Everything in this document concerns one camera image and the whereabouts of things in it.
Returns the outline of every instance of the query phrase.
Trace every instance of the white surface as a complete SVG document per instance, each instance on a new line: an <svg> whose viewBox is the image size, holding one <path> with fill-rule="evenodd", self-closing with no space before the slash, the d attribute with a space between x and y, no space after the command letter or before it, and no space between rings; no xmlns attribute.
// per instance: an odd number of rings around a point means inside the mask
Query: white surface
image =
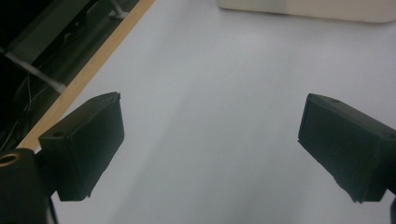
<svg viewBox="0 0 396 224"><path fill-rule="evenodd" d="M275 12L288 15L348 21L396 20L394 0L217 0L230 9Z"/></svg>
<svg viewBox="0 0 396 224"><path fill-rule="evenodd" d="M306 95L396 128L396 24L157 0L70 111L121 93L126 138L61 223L389 223L393 195L353 203L297 142Z"/></svg>

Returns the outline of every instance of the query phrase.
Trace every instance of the wooden strip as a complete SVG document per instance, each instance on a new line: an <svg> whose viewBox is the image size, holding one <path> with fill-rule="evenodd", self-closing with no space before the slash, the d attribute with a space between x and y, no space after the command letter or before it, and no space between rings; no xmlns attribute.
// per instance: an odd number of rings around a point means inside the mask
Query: wooden strip
<svg viewBox="0 0 396 224"><path fill-rule="evenodd" d="M53 103L35 127L20 142L18 147L38 148L38 137L52 127L62 117L64 112L76 100L91 79L96 75L102 65L107 61L121 41L127 36L137 22L143 17L155 0L140 0L113 34L107 39L99 50L91 57L73 81L68 85L61 96Z"/></svg>

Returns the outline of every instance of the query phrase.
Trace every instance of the white table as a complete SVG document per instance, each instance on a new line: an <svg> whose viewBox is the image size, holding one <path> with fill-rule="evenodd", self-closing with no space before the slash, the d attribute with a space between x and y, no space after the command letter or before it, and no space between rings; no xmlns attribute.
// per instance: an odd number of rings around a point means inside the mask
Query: white table
<svg viewBox="0 0 396 224"><path fill-rule="evenodd" d="M119 91L125 140L61 223L389 223L297 142L309 92L396 128L396 23L157 0L78 97Z"/></svg>

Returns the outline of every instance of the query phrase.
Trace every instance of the white container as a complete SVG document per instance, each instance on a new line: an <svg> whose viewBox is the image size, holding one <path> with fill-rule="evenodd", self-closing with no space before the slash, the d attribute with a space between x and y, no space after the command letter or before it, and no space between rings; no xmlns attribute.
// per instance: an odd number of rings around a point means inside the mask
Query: white container
<svg viewBox="0 0 396 224"><path fill-rule="evenodd" d="M222 8L347 21L396 20L396 0L217 0Z"/></svg>

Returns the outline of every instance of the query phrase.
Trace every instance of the metal leg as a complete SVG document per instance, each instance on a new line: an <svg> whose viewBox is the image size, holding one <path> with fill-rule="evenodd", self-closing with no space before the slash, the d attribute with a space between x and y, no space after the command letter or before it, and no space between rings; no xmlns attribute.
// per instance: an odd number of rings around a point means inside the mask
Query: metal leg
<svg viewBox="0 0 396 224"><path fill-rule="evenodd" d="M41 80L43 80L47 84L49 84L54 90L59 92L59 94L61 94L66 89L66 86L63 83L58 82L58 81L48 77L43 72L41 72L40 70L36 69L35 67L33 67L31 64L25 62L24 60L18 58L17 56L12 54L11 52L5 52L5 50L0 47L0 53L3 53L12 62L14 62L15 64L19 65L20 67L22 67L23 69L25 69L26 71L31 73L32 75L35 75L36 77L40 78Z"/></svg>
<svg viewBox="0 0 396 224"><path fill-rule="evenodd" d="M114 9L113 11L110 12L109 16L111 18L123 20L126 18L126 16L128 16L128 12L123 11L116 0L108 0L108 1L110 2L111 6L113 6Z"/></svg>

